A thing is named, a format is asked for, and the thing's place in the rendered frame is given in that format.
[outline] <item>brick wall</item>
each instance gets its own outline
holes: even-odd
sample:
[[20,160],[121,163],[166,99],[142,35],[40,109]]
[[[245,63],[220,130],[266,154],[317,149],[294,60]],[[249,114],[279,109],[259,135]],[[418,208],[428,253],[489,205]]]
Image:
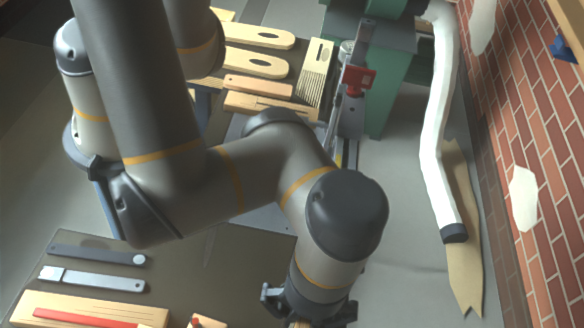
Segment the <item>brick wall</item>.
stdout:
[[[505,326],[528,324],[523,302],[513,300],[522,292],[534,327],[584,327],[584,74],[551,56],[547,45],[561,29],[540,0],[498,0],[495,34],[485,53],[474,56],[472,4],[460,0],[456,9],[478,127],[490,139],[477,139],[489,144],[479,148],[477,168],[486,216],[494,213],[487,224]],[[517,230],[511,210],[515,165],[533,171],[540,187],[538,222],[527,233]],[[516,252],[506,245],[512,243]]]

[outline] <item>white pipe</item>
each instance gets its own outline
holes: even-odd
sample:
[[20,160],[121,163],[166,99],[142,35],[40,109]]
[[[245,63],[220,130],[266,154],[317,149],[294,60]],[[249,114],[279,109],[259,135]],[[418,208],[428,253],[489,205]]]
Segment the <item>white pipe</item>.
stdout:
[[420,140],[420,163],[438,227],[462,223],[456,201],[442,166],[444,126],[450,112],[450,103],[456,74],[460,39],[454,7],[444,0],[430,0],[421,16],[434,26],[434,77],[426,109]]

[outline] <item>red clamp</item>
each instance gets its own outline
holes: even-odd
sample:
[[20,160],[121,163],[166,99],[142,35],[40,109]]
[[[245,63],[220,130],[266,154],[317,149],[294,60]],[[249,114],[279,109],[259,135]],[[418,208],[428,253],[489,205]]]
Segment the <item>red clamp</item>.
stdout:
[[347,95],[357,98],[361,96],[362,89],[370,90],[377,72],[364,67],[345,65],[345,72],[341,83],[347,85]]

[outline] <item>blue object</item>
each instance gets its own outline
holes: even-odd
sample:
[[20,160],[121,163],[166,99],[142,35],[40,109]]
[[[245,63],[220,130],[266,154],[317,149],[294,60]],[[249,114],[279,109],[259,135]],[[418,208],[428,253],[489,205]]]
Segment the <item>blue object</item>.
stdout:
[[550,44],[548,47],[550,47],[550,51],[552,52],[554,58],[561,59],[569,63],[578,64],[576,56],[574,56],[574,52],[572,52],[571,48],[566,47],[566,41],[564,41],[564,38],[561,34],[558,34],[558,36],[556,36],[554,39],[554,44]]

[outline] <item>gray tabletop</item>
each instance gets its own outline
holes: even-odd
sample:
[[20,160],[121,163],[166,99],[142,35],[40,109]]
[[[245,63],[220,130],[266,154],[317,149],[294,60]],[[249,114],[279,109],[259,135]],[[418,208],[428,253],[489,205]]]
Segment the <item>gray tabletop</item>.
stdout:
[[[232,224],[219,226],[209,264],[203,269],[207,232],[144,250],[144,268],[80,260],[43,253],[16,302],[2,322],[8,321],[25,289],[100,300],[124,302],[170,310],[168,328],[185,328],[196,312],[237,327],[279,327],[259,302],[264,282],[282,284],[287,275],[296,237]],[[135,251],[126,242],[59,230],[51,242]],[[39,281],[44,265],[144,279],[146,290],[135,294],[99,288]]]

